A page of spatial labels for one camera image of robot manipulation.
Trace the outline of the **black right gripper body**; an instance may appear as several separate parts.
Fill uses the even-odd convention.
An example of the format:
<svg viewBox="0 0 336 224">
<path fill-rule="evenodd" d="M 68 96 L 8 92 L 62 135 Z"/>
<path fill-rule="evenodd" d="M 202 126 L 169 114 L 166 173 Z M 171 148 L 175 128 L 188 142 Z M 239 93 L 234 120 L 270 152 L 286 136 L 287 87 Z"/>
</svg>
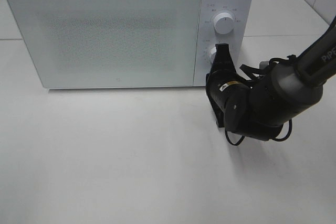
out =
<svg viewBox="0 0 336 224">
<path fill-rule="evenodd" d="M 216 44 L 215 49 L 210 72 L 206 75 L 206 95 L 216 117 L 217 126 L 223 128 L 228 100 L 237 95 L 239 90 L 248 90 L 248 86 L 246 80 L 236 72 L 229 45 Z"/>
</svg>

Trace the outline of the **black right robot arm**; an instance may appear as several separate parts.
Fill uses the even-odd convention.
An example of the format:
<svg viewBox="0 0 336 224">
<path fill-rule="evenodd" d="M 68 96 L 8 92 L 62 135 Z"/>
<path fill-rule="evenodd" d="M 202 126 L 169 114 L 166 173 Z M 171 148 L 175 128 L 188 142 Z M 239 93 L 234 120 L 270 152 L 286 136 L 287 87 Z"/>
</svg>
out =
<svg viewBox="0 0 336 224">
<path fill-rule="evenodd" d="M 228 44 L 217 44 L 206 75 L 206 95 L 225 134 L 281 141 L 284 124 L 318 103 L 323 85 L 335 75 L 335 22 L 300 55 L 271 58 L 258 68 L 241 65 L 240 76 Z"/>
</svg>

